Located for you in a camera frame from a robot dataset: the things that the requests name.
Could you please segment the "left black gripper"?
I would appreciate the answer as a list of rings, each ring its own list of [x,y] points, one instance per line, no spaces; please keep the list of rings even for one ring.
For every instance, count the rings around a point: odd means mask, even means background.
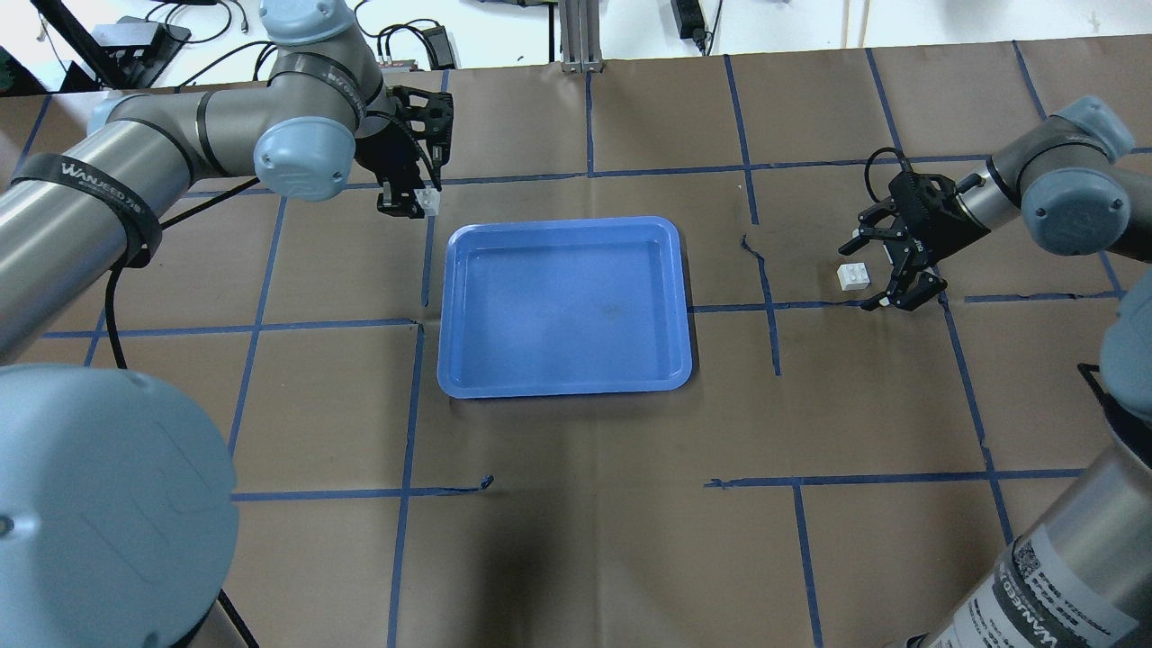
[[[393,218],[425,219],[423,199],[429,173],[444,189],[444,165],[450,159],[455,119],[448,92],[416,86],[388,86],[369,103],[356,131],[356,163],[379,184],[377,211]]]

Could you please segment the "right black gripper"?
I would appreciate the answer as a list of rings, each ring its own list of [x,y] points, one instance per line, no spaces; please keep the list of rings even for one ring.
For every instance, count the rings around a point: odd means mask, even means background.
[[[942,174],[902,171],[888,182],[888,190],[893,199],[873,202],[861,211],[859,225],[838,253],[851,256],[870,241],[885,241],[892,266],[889,282],[885,291],[867,297],[861,310],[890,307],[916,311],[947,291],[948,282],[932,268],[987,238],[990,229],[968,213],[955,182]],[[889,218],[893,227],[879,227]]]

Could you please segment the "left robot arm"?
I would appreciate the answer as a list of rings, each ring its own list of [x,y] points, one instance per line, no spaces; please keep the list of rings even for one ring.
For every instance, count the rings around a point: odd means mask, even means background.
[[[388,85],[342,1],[264,1],[266,86],[124,95],[3,193],[3,647],[185,647],[238,540],[234,464],[194,399],[146,372],[18,357],[83,291],[156,258],[206,179],[319,202],[371,172],[420,219],[450,155],[446,92]]]

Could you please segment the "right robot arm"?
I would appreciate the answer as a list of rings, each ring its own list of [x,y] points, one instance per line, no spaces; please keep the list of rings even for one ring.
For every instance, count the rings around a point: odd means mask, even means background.
[[[877,148],[899,172],[885,197],[867,189],[869,208],[839,249],[877,242],[890,264],[861,308],[916,311],[942,296],[937,264],[1013,219],[1055,256],[1149,264],[1149,174],[1117,166],[1135,146],[1123,119],[1086,95],[961,179]],[[1149,647],[1149,276],[1120,297],[1098,356],[1076,370],[1102,412],[1107,446],[934,630],[904,647]]]

